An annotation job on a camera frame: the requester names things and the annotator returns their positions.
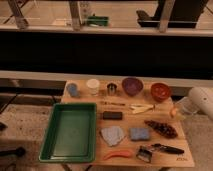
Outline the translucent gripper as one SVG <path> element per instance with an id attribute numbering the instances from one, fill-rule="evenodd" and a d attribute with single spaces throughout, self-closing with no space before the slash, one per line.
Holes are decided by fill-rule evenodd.
<path id="1" fill-rule="evenodd" d="M 174 107 L 176 110 L 175 118 L 178 120 L 184 120 L 198 112 L 198 107 L 188 97 L 183 97 L 177 101 Z"/>

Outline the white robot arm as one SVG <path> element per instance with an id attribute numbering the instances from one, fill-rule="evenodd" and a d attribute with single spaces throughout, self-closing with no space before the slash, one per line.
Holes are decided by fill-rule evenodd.
<path id="1" fill-rule="evenodd" d="M 193 115 L 201 111 L 213 121 L 213 88 L 193 87 L 175 103 L 175 107 L 184 114 Z"/>

